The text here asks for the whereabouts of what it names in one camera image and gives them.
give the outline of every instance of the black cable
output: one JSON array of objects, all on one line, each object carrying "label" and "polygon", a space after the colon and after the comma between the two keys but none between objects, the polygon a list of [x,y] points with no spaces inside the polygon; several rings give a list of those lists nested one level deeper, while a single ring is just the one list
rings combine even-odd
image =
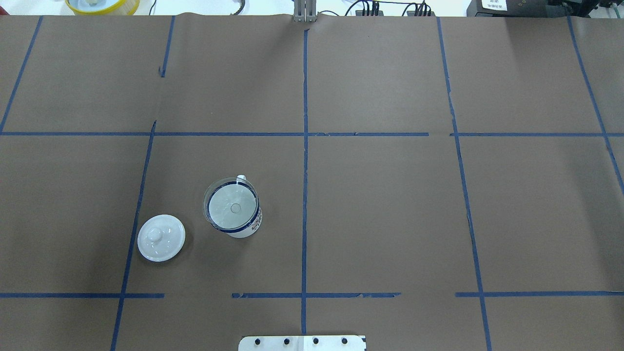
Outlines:
[{"label": "black cable", "polygon": [[[369,11],[369,5],[368,5],[368,1],[367,0],[357,0],[356,2],[352,3],[351,6],[349,6],[349,8],[347,9],[347,12],[344,13],[345,16],[347,16],[349,14],[349,11],[353,8],[353,6],[355,6],[358,2],[363,2],[366,4],[366,9],[367,12]],[[364,14],[364,5],[362,5],[362,14]]]},{"label": "black cable", "polygon": [[152,9],[154,8],[154,6],[156,6],[156,1],[158,1],[158,0],[154,0],[154,3],[152,4],[152,7],[150,7],[150,12],[148,12],[148,14],[147,14],[148,16],[152,15]]},{"label": "black cable", "polygon": [[237,14],[240,14],[243,8],[245,8],[245,0],[240,0],[240,7],[238,8],[238,11],[234,12],[232,15],[236,16]]},{"label": "black cable", "polygon": [[339,14],[335,13],[334,11],[330,11],[330,10],[324,10],[324,11],[321,11],[321,12],[319,12],[319,13],[324,13],[324,12],[333,13],[333,14],[335,14],[336,16],[340,17],[340,15],[339,15]]},{"label": "black cable", "polygon": [[405,16],[405,14],[407,13],[407,9],[409,9],[410,6],[414,5],[416,7],[416,10],[418,10],[418,4],[416,4],[415,2],[412,2],[411,4],[407,5],[405,7],[405,10],[403,10],[403,13],[401,14],[401,17]]}]

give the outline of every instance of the white plate with holes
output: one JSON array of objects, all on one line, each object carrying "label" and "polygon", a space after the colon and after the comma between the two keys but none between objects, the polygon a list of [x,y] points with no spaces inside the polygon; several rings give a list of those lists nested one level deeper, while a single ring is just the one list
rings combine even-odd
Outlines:
[{"label": "white plate with holes", "polygon": [[137,245],[146,259],[162,262],[177,255],[185,239],[182,222],[172,215],[161,214],[150,218],[141,227]]},{"label": "white plate with holes", "polygon": [[238,351],[366,351],[363,335],[244,337]]}]

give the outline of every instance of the white metal bracket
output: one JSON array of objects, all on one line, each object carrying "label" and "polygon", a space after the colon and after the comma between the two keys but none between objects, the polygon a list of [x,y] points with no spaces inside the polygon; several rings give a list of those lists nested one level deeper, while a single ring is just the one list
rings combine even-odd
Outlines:
[{"label": "white metal bracket", "polygon": [[295,22],[316,22],[316,0],[294,0]]},{"label": "white metal bracket", "polygon": [[366,351],[366,337],[360,335],[305,335],[244,337],[238,351]]}]

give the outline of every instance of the black device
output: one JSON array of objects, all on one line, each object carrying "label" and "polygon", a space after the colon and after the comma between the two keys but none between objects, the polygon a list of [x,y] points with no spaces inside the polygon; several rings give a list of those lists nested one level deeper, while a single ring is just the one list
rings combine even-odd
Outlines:
[{"label": "black device", "polygon": [[622,0],[472,0],[468,17],[588,17],[598,5],[609,7]]}]

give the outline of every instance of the yellow container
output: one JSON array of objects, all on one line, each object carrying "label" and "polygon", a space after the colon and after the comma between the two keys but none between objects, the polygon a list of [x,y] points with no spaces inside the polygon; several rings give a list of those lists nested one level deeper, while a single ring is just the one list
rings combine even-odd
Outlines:
[{"label": "yellow container", "polygon": [[139,7],[140,0],[99,0],[91,5],[86,0],[65,0],[76,15],[132,15]]}]

